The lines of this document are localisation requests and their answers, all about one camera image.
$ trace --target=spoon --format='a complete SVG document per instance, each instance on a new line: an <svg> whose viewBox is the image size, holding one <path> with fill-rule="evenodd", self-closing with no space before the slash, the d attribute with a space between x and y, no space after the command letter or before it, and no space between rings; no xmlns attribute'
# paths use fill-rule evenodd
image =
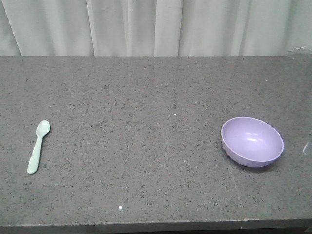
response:
<svg viewBox="0 0 312 234"><path fill-rule="evenodd" d="M49 131L50 131L49 122L47 120L41 121L36 129L37 141L28 163L27 167L28 174L33 174L38 170L42 138L45 135L47 135Z"/></svg>

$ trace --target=bowl rim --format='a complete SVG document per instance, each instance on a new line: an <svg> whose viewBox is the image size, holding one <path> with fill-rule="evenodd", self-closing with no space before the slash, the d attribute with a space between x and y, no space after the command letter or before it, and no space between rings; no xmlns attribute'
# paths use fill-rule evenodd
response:
<svg viewBox="0 0 312 234"><path fill-rule="evenodd" d="M281 149L281 151L279 152L279 154L278 154L276 157L274 157L274 158L272 158L272 159L270 159L270 160L254 160L254 159L250 159L250 158L244 157L244 156L238 154L237 152L235 152L235 151L226 143L226 141L225 141L225 139L224 139L224 137L223 137L223 128L224 128L224 126L225 126L228 122L233 121L234 119L237 119L237 118L250 118L250 119L253 119L253 120L256 120L256 121L260 121L260 122L262 122L262 123L268 125L270 128L272 128L272 129L277 133L277 135L279 136L279 139L280 139L281 142L282 142L282 149ZM276 160L278 157L280 157L281 154L282 154L283 151L284 151L284 141L283 141L283 138L282 138L282 136L280 135L280 133L279 133L274 127L272 127L271 125L269 125L268 123L266 123L266 122L264 122L264 121L262 121L262 120L259 120L259 119L257 119L257 118L246 117L246 116L240 116L240 117L234 117L234 118L231 118L231 119L227 120L227 121L222 125L222 128L221 128L221 137L222 137L223 143L224 143L232 152L234 152L236 155L238 155L238 156L240 156L240 157L242 157L242 158L244 158L244 159L246 159L246 160L252 161L252 162L271 162L271 161L274 161L274 160Z"/></svg>

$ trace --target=plastic bowl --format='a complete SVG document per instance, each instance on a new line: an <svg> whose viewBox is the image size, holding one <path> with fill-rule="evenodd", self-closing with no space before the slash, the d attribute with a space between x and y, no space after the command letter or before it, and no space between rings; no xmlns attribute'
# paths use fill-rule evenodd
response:
<svg viewBox="0 0 312 234"><path fill-rule="evenodd" d="M284 142L276 129L251 117L236 117L221 129L225 152L235 162L247 167L264 167L278 159Z"/></svg>

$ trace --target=white curtain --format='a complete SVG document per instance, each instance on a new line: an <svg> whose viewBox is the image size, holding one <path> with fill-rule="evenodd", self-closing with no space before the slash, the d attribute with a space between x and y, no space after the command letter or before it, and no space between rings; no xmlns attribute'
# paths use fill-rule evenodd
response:
<svg viewBox="0 0 312 234"><path fill-rule="evenodd" d="M1 0L2 56L275 56L312 45L312 0Z"/></svg>

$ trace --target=spoon bowl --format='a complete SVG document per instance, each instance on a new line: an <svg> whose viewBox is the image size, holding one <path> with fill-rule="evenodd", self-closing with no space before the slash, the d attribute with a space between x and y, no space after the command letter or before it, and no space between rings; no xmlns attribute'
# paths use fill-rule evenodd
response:
<svg viewBox="0 0 312 234"><path fill-rule="evenodd" d="M47 120L41 121L36 129L36 135L44 137L50 131L50 123Z"/></svg>

